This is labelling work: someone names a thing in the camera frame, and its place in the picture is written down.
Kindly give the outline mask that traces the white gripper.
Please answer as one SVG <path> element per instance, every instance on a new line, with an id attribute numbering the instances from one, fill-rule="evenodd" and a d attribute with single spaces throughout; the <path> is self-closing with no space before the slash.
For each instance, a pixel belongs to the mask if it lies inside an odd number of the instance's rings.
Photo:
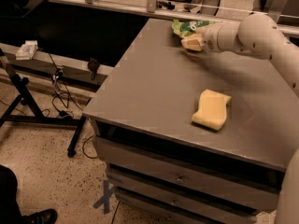
<path id="1" fill-rule="evenodd" d="M 201 51 L 203 47 L 211 52 L 224 52 L 230 48 L 229 37 L 226 37 L 228 23 L 217 22 L 196 29 L 197 34 L 181 40 L 185 49 Z"/>

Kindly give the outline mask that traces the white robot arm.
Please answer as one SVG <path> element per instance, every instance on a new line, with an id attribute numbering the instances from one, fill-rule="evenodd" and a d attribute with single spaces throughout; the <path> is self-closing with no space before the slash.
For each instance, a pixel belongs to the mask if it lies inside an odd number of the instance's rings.
<path id="1" fill-rule="evenodd" d="M 252 14 L 239 23 L 216 22 L 199 27 L 181 40 L 185 49 L 211 52 L 251 51 L 269 61 L 293 92 L 299 96 L 299 48 L 278 29 L 276 22 L 264 14 Z M 215 91 L 203 91 L 192 121 L 214 130 L 226 121 L 226 105 L 231 100 Z M 299 224 L 299 149 L 288 163 L 278 197 L 275 224 Z"/>

